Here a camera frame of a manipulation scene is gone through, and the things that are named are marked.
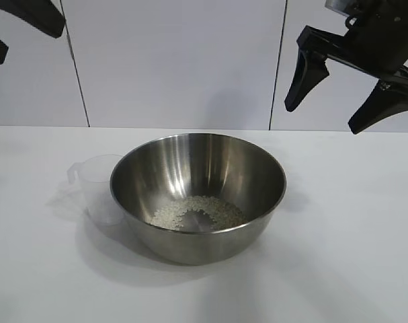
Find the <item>white table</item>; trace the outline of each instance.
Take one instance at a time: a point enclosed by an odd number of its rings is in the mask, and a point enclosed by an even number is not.
[[[288,189],[252,247],[189,267],[96,228],[65,174],[182,132],[0,127],[0,323],[408,322],[408,134],[223,131]]]

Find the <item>measuring cup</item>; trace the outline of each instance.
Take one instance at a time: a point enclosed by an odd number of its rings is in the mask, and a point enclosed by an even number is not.
[[[116,225],[123,219],[123,212],[114,202],[110,190],[110,177],[120,155],[101,155],[82,163],[75,163],[67,175],[69,184],[78,176],[81,191],[87,203],[90,219],[99,225]]]

